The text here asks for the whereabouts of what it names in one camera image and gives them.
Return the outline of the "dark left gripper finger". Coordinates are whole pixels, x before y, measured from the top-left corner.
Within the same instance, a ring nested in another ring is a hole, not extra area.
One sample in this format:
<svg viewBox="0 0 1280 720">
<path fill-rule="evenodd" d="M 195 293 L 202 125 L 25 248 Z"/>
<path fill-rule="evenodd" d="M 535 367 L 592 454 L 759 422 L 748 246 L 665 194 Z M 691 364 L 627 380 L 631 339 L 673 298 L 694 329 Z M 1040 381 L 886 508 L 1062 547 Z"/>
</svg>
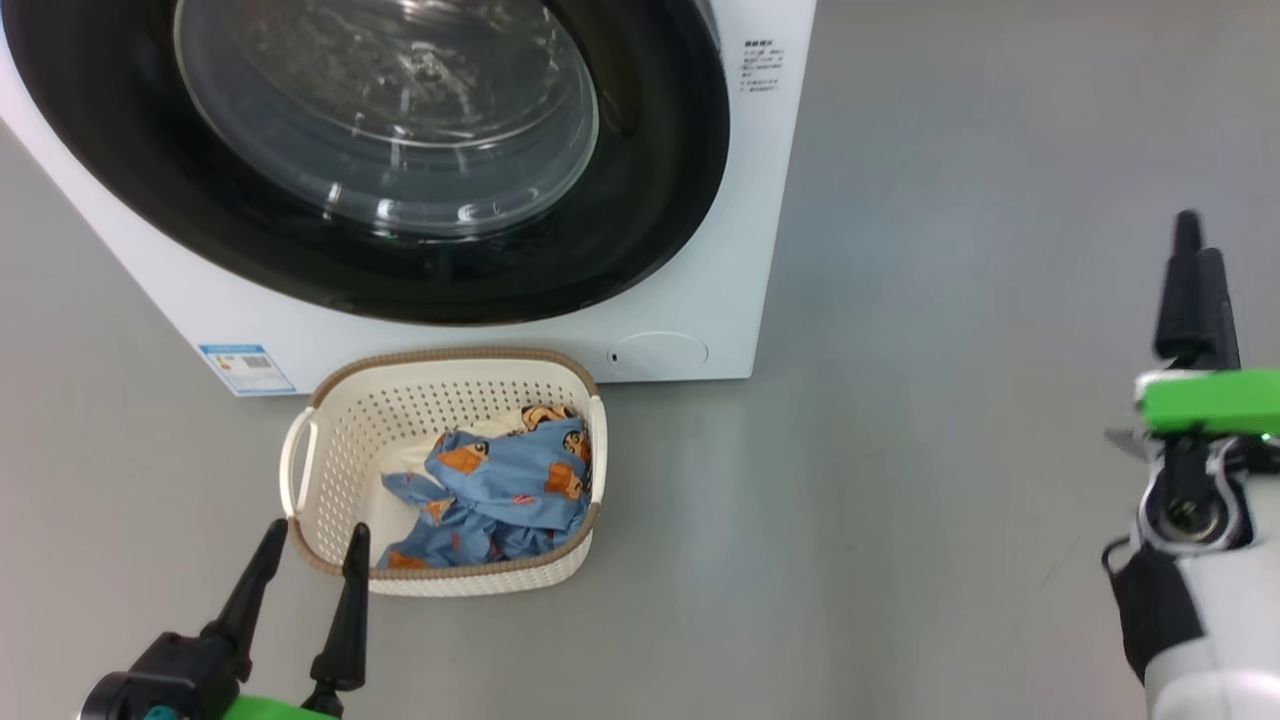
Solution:
<svg viewBox="0 0 1280 720">
<path fill-rule="evenodd" d="M 342 565 L 344 582 L 323 651 L 314 659 L 310 676 L 316 693 L 344 693 L 366 682 L 369 642 L 369 579 L 371 533 L 355 525 Z"/>
<path fill-rule="evenodd" d="M 200 632 L 201 638 L 229 644 L 230 674 L 239 683 L 246 683 L 252 673 L 251 652 L 264 597 L 276 575 L 288 534 L 289 523 L 284 518 L 269 524 L 221 611 Z"/>
</svg>

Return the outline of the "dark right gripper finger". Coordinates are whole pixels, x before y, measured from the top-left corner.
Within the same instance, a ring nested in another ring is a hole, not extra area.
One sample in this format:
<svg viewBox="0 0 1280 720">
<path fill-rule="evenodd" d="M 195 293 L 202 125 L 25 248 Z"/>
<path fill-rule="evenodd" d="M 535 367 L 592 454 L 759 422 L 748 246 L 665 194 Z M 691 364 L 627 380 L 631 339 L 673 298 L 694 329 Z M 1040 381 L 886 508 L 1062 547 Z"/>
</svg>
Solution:
<svg viewBox="0 0 1280 720">
<path fill-rule="evenodd" d="M 1198 263 L 1206 346 L 1196 360 L 1196 369 L 1239 370 L 1242 356 L 1222 252 L 1219 249 L 1203 249 L 1198 254 Z"/>
<path fill-rule="evenodd" d="M 1199 274 L 1202 247 L 1199 215 L 1194 210 L 1178 213 L 1155 328 L 1157 357 L 1194 357 L 1203 347 Z"/>
</svg>

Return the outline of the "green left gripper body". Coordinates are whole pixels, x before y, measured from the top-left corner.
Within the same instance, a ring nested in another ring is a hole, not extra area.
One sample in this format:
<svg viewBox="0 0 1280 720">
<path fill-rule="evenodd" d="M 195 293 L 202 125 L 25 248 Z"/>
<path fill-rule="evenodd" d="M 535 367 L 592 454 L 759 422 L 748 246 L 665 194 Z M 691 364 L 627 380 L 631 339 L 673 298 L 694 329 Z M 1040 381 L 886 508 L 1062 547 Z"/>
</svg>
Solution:
<svg viewBox="0 0 1280 720">
<path fill-rule="evenodd" d="M 343 719 L 346 706 L 335 691 L 314 691 L 306 700 L 289 702 L 273 697 L 241 694 L 221 715 L 224 720 Z"/>
</svg>

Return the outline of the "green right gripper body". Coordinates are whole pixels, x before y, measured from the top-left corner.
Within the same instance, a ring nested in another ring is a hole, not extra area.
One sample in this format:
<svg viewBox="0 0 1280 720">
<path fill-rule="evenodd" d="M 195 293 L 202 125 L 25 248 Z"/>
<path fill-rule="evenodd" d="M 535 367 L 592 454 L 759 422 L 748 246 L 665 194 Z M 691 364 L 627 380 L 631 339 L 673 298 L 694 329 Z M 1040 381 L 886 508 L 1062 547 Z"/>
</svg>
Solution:
<svg viewBox="0 0 1280 720">
<path fill-rule="evenodd" d="M 1105 438 L 1146 465 L 1129 532 L 1108 551 L 1229 551 L 1249 544 L 1245 486 L 1277 475 L 1277 369 L 1147 372 L 1134 383 L 1138 425 Z"/>
</svg>

